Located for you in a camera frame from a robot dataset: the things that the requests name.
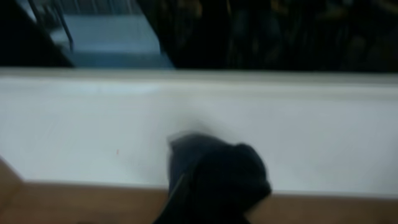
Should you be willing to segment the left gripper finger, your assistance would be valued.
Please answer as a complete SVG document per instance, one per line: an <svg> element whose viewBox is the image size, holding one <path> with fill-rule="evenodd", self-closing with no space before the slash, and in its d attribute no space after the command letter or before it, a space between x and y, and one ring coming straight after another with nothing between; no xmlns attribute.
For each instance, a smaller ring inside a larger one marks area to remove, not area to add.
<svg viewBox="0 0 398 224"><path fill-rule="evenodd" d="M186 224L189 216L190 178L182 175L171 193L165 207L153 224Z"/></svg>

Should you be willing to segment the blue denim shorts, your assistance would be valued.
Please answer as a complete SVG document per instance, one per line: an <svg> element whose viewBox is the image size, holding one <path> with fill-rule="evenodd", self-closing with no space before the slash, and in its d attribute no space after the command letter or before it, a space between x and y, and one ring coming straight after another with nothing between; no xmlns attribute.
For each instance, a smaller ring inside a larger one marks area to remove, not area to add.
<svg viewBox="0 0 398 224"><path fill-rule="evenodd" d="M270 196L266 167L247 144L204 133L169 140L169 194L182 175L190 178L186 224L247 224L247 211Z"/></svg>

